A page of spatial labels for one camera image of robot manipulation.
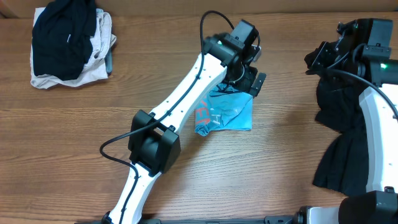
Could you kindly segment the light blue printed t-shirt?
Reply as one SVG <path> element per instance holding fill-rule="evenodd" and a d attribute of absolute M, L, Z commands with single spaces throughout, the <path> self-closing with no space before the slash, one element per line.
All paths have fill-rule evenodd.
<path fill-rule="evenodd" d="M 195 132 L 252 129 L 253 96 L 225 84 L 218 84 L 195 108 Z"/>

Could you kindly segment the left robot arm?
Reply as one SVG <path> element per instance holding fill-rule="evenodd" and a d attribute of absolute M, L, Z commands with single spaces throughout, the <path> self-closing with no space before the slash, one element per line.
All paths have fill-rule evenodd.
<path fill-rule="evenodd" d="M 193 67 L 160 105 L 146 113 L 138 111 L 130 132 L 110 139 L 99 149 L 121 138 L 128 138 L 131 154 L 127 181 L 116 206 L 101 219 L 102 223 L 139 223 L 142 209 L 158 177 L 166 173 L 181 152 L 179 134 L 187 119 L 214 87 L 220 83 L 258 95 L 266 77 L 251 66 L 260 54 L 259 32 L 241 20 L 230 33 L 201 39 Z"/>

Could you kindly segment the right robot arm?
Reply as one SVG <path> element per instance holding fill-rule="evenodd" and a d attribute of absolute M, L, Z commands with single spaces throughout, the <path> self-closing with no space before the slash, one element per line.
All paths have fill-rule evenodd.
<path fill-rule="evenodd" d="M 318 75 L 315 119 L 339 132 L 313 184 L 344 194 L 336 207 L 303 206 L 292 223 L 397 222 L 397 61 L 390 19 L 339 23 L 339 39 L 305 56 Z"/>

